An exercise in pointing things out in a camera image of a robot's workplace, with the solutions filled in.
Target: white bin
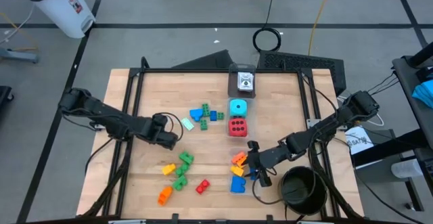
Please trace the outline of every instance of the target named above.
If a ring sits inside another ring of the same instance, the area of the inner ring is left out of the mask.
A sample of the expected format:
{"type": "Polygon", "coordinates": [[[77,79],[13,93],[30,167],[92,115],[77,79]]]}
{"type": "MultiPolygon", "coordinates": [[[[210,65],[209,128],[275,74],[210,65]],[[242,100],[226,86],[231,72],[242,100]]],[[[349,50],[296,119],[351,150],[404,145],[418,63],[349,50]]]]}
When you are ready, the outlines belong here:
{"type": "Polygon", "coordinates": [[[84,0],[31,0],[71,38],[83,38],[95,22],[84,0]]]}

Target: blue block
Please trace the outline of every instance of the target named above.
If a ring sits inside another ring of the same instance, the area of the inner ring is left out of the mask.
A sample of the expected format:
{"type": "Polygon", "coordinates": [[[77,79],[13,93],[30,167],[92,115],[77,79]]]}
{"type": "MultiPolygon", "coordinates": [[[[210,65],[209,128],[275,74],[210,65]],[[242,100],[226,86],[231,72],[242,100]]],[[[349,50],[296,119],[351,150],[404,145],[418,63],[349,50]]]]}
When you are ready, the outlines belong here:
{"type": "Polygon", "coordinates": [[[233,99],[230,101],[230,117],[246,118],[247,104],[243,99],[233,99]]]}
{"type": "Polygon", "coordinates": [[[231,178],[230,192],[239,194],[245,193],[245,184],[246,180],[243,177],[233,176],[231,178]]]}
{"type": "Polygon", "coordinates": [[[190,110],[189,111],[189,115],[196,121],[196,122],[200,122],[201,117],[203,116],[203,109],[195,109],[195,110],[190,110]]]}
{"type": "Polygon", "coordinates": [[[217,111],[210,111],[210,120],[217,120],[217,111]]]}
{"type": "Polygon", "coordinates": [[[256,169],[252,169],[252,168],[250,168],[250,174],[251,174],[251,176],[250,176],[250,179],[251,180],[256,180],[256,169]]]}

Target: black bucket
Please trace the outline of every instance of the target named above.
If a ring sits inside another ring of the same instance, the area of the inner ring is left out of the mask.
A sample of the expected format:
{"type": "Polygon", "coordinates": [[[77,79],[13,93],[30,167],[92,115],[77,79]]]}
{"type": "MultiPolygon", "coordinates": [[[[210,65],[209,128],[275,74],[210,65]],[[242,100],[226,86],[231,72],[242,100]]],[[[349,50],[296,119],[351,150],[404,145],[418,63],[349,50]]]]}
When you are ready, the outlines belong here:
{"type": "Polygon", "coordinates": [[[318,213],[327,199],[323,180],[305,166],[296,166],[286,172],[281,179],[280,190],[285,204],[299,215],[318,213]]]}

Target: red dice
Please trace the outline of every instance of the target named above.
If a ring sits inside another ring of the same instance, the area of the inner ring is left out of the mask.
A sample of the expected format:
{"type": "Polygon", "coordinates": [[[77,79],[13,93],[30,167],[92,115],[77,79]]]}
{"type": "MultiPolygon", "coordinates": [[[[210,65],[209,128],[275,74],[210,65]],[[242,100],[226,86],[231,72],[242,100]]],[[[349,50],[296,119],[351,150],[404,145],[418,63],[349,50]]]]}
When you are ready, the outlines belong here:
{"type": "Polygon", "coordinates": [[[207,187],[209,187],[210,183],[208,182],[208,180],[203,180],[202,183],[196,188],[196,191],[199,194],[202,194],[204,192],[204,190],[206,190],[207,187]]]}
{"type": "Polygon", "coordinates": [[[233,118],[229,120],[229,135],[233,137],[246,137],[248,131],[244,118],[233,118]]]}

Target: orange block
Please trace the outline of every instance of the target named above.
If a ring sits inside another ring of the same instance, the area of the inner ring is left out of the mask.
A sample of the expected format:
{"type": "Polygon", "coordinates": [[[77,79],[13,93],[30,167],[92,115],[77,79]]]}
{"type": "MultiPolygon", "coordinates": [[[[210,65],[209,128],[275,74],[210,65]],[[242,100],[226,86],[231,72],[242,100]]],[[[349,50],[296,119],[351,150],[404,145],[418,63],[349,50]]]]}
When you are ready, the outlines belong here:
{"type": "Polygon", "coordinates": [[[160,193],[160,197],[158,198],[158,204],[164,206],[170,197],[171,192],[173,192],[173,188],[171,186],[165,187],[164,190],[160,193]]]}
{"type": "Polygon", "coordinates": [[[240,159],[242,159],[242,157],[246,156],[245,152],[239,152],[237,153],[237,155],[235,155],[232,159],[231,159],[231,163],[236,164],[236,162],[240,159]]]}
{"type": "Polygon", "coordinates": [[[240,158],[237,162],[236,165],[240,168],[243,168],[244,166],[242,166],[242,164],[245,162],[246,160],[246,156],[243,156],[242,158],[240,158]]]}

